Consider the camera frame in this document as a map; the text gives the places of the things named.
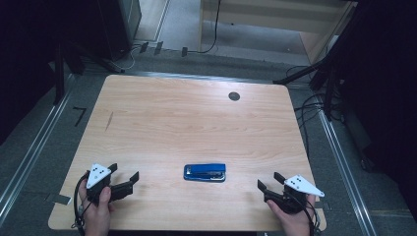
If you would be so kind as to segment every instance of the finger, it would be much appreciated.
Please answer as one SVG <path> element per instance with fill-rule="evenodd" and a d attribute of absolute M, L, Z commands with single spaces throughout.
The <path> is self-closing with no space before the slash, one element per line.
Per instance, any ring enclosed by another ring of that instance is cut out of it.
<path fill-rule="evenodd" d="M 272 200 L 268 200 L 267 204 L 269 208 L 272 210 L 272 212 L 275 213 L 275 215 L 278 216 L 278 218 L 280 218 L 280 216 L 283 214 L 282 209 Z"/>
<path fill-rule="evenodd" d="M 81 182 L 81 184 L 80 184 L 79 196 L 80 196 L 81 201 L 83 201 L 86 198 L 86 196 L 87 196 L 87 187 L 86 187 L 86 184 L 87 184 L 87 179 L 84 179 Z"/>
<path fill-rule="evenodd" d="M 113 203 L 110 203 L 110 204 L 108 204 L 108 210 L 110 212 L 114 212 L 114 211 L 116 211 L 116 206 L 114 206 Z"/>
<path fill-rule="evenodd" d="M 101 190 L 101 194 L 100 194 L 100 198 L 99 198 L 99 205 L 98 205 L 98 211 L 100 213 L 108 213 L 109 212 L 109 208 L 108 208 L 108 202 L 110 201 L 110 197 L 111 197 L 111 190 L 109 187 L 104 187 Z"/>
<path fill-rule="evenodd" d="M 307 207 L 314 207 L 316 202 L 316 195 L 307 195 L 307 201 L 310 203 L 310 205 L 307 204 Z"/>

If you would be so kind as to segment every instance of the black tape mark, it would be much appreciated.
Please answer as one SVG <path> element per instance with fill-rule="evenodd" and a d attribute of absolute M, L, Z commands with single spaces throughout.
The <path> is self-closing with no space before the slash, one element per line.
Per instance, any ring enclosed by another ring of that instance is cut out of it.
<path fill-rule="evenodd" d="M 45 200 L 47 202 L 52 202 L 55 204 L 62 204 L 62 205 L 68 205 L 71 202 L 71 198 L 67 196 L 62 196 L 58 194 L 49 194 Z"/>
<path fill-rule="evenodd" d="M 159 54 L 159 53 L 160 53 L 160 49 L 162 48 L 162 43 L 163 43 L 163 41 L 159 42 L 159 43 L 156 45 L 155 52 L 153 53 L 153 55 L 154 55 L 154 56 L 156 56 L 157 54 Z"/>
<path fill-rule="evenodd" d="M 74 106 L 73 109 L 74 110 L 82 110 L 83 111 L 81 113 L 81 115 L 80 115 L 80 117 L 79 117 L 76 125 L 75 125 L 75 127 L 77 127 L 80 124 L 81 119 L 83 119 L 84 114 L 86 114 L 87 109 L 86 108 L 82 108 L 82 107 L 77 107 L 77 106 Z"/>
<path fill-rule="evenodd" d="M 187 53 L 188 53 L 188 47 L 183 47 L 183 50 L 181 52 L 181 56 L 185 57 L 185 56 L 187 56 Z"/>
<path fill-rule="evenodd" d="M 141 51 L 139 52 L 139 53 L 144 53 L 144 52 L 146 52 L 147 51 L 147 48 L 148 48 L 148 42 L 146 42 L 146 43 L 144 43 L 144 44 L 142 44 L 142 46 L 141 46 Z"/>

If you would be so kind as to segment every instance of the cable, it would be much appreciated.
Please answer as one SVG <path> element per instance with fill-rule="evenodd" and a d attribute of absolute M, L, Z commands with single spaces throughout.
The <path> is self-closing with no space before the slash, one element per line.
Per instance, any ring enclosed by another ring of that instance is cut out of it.
<path fill-rule="evenodd" d="M 313 205 L 310 204 L 310 202 L 308 202 L 308 201 L 307 201 L 307 203 L 310 205 L 309 208 L 312 209 L 313 213 L 314 213 L 314 217 L 315 217 L 315 223 L 314 223 L 315 235 L 320 235 L 322 233 L 322 230 L 320 230 L 320 228 L 319 228 L 320 227 L 320 222 L 321 222 L 320 217 L 317 214 L 317 210 L 313 207 Z"/>
<path fill-rule="evenodd" d="M 300 201 L 298 201 L 298 199 L 296 199 L 294 196 L 292 196 L 290 193 L 285 192 L 285 195 L 290 197 L 292 200 L 294 200 L 300 207 L 301 209 L 303 209 L 303 211 L 306 213 L 307 218 L 309 219 L 309 227 L 310 227 L 310 236 L 314 236 L 316 231 L 316 224 L 317 222 L 313 222 L 313 218 L 312 216 L 309 214 L 309 212 L 307 211 L 307 206 L 303 206 Z M 313 210 L 313 213 L 316 212 L 315 208 L 313 207 L 313 205 L 310 204 L 311 209 Z"/>
<path fill-rule="evenodd" d="M 135 48 L 133 48 L 131 51 L 130 51 L 130 55 L 131 55 L 131 58 L 132 58 L 132 60 L 133 60 L 133 63 L 132 63 L 132 65 L 130 66 L 130 67 L 121 67 L 121 66 L 118 66 L 116 63 L 114 63 L 114 62 L 110 62 L 111 64 L 113 64 L 115 67 L 117 67 L 117 68 L 119 68 L 120 70 L 123 70 L 122 72 L 124 72 L 124 70 L 129 70 L 129 69 L 132 69 L 134 66 L 135 66 L 135 62 L 136 62 L 136 60 L 135 60 L 135 57 L 133 56 L 133 52 L 135 51 L 135 50 L 137 50 L 138 48 L 141 48 L 142 46 L 140 45 L 140 46 L 138 46 L 138 47 L 135 47 Z"/>
<path fill-rule="evenodd" d="M 293 67 L 291 67 L 291 68 L 289 68 L 287 71 L 286 71 L 286 73 L 285 73 L 285 75 L 286 75 L 286 77 L 288 77 L 288 72 L 290 72 L 291 70 L 293 70 L 293 69 L 295 69 L 295 68 L 301 68 L 301 67 L 308 67 L 308 66 L 293 66 Z"/>
<path fill-rule="evenodd" d="M 312 107 L 308 107 L 309 109 L 311 109 L 311 110 L 308 110 L 308 111 L 306 111 L 306 112 L 304 112 L 304 115 L 305 114 L 307 114 L 307 113 L 311 113 L 311 112 L 313 112 L 313 111 L 317 111 L 318 109 L 319 110 L 321 110 L 322 108 L 320 107 L 320 106 L 312 106 Z"/>
<path fill-rule="evenodd" d="M 217 41 L 217 23 L 218 23 L 218 13 L 220 12 L 220 2 L 221 2 L 221 0 L 218 0 L 217 14 L 215 16 L 215 25 L 214 25 L 214 42 L 212 43 L 211 48 L 209 50 L 206 50 L 206 51 L 188 51 L 188 52 L 194 52 L 194 53 L 201 53 L 201 54 L 203 54 L 203 53 L 210 52 L 214 48 L 214 45 L 215 45 L 215 43 Z"/>
<path fill-rule="evenodd" d="M 301 125 L 299 125 L 298 126 L 298 128 L 301 128 L 301 127 L 303 127 L 303 126 L 305 126 L 305 124 L 306 124 L 306 122 L 308 122 L 308 121 L 310 121 L 310 120 L 312 120 L 312 119 L 314 119 L 321 111 L 322 111 L 323 109 L 322 108 L 320 108 L 319 110 L 317 110 L 316 111 L 316 113 L 313 115 L 313 116 L 311 116 L 309 119 L 307 119 L 307 120 L 304 120 L 304 122 L 303 123 L 301 123 Z"/>
<path fill-rule="evenodd" d="M 315 96 L 319 96 L 319 95 L 323 95 L 324 93 L 318 93 L 318 94 L 314 94 L 314 95 L 312 95 L 312 96 L 310 96 L 310 97 L 308 97 L 304 102 L 303 102 L 303 105 L 301 106 L 301 122 L 302 122 L 302 124 L 304 124 L 305 123 L 305 120 L 304 120 L 304 108 L 306 107 L 306 103 L 311 99 L 311 98 L 313 98 L 313 97 L 315 97 Z M 308 134 L 307 134 L 307 128 L 306 128 L 306 126 L 305 125 L 303 125 L 302 126 L 303 127 L 303 130 L 304 130 L 304 136 L 305 136 L 305 143 L 306 143 L 306 153 L 307 153 L 307 158 L 310 158 L 310 151 L 309 151 L 309 149 L 310 149 L 310 147 L 309 147 L 309 136 L 308 136 Z"/>
<path fill-rule="evenodd" d="M 84 226 L 83 216 L 84 216 L 84 213 L 86 212 L 87 208 L 89 208 L 89 206 L 86 209 L 84 209 L 83 213 L 80 215 L 77 201 L 78 201 L 78 192 L 79 192 L 81 182 L 83 182 L 83 180 L 85 180 L 87 178 L 89 178 L 89 171 L 80 178 L 79 182 L 77 183 L 76 189 L 74 191 L 74 215 L 75 215 L 76 219 L 75 219 L 74 224 L 71 226 L 71 228 L 76 228 L 77 227 L 80 235 L 82 235 L 82 236 L 86 235 L 86 232 L 84 231 L 84 228 L 83 228 L 83 226 Z"/>
<path fill-rule="evenodd" d="M 305 105 L 304 108 L 314 108 L 314 107 L 317 107 L 317 105 L 323 105 L 323 103 L 322 102 L 310 103 L 310 104 Z M 301 110 L 302 108 L 303 108 L 302 106 L 294 108 L 294 111 Z"/>

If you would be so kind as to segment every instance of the table top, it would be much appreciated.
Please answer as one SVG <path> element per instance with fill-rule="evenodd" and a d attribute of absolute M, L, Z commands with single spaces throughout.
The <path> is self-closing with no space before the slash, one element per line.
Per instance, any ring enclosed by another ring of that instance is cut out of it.
<path fill-rule="evenodd" d="M 184 165 L 215 162 L 226 164 L 225 182 L 184 180 Z M 133 195 L 114 202 L 110 227 L 120 230 L 279 230 L 258 179 L 276 192 L 275 171 L 314 183 L 288 90 L 277 85 L 109 76 L 60 194 L 73 196 L 93 163 L 118 164 L 112 185 L 140 171 Z M 55 205 L 48 223 L 69 229 L 72 204 Z"/>

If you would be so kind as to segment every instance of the human hand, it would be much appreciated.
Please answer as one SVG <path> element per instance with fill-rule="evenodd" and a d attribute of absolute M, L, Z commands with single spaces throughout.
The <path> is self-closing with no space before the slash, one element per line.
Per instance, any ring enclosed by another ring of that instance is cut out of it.
<path fill-rule="evenodd" d="M 102 189 L 99 204 L 96 206 L 87 200 L 87 179 L 83 180 L 79 188 L 80 199 L 83 201 L 84 220 L 86 223 L 86 236 L 105 236 L 110 228 L 110 212 L 115 208 L 109 203 L 111 190 L 109 187 Z"/>
<path fill-rule="evenodd" d="M 310 203 L 310 205 L 307 203 L 307 212 L 310 214 L 310 217 L 313 218 L 314 210 L 312 209 L 312 207 L 314 207 L 316 196 L 308 195 L 307 201 Z M 281 222 L 282 228 L 286 236 L 310 235 L 310 220 L 307 217 L 307 214 L 306 212 L 304 212 L 304 210 L 296 214 L 287 214 L 284 211 L 282 211 L 282 209 L 272 200 L 268 200 L 267 204 Z"/>

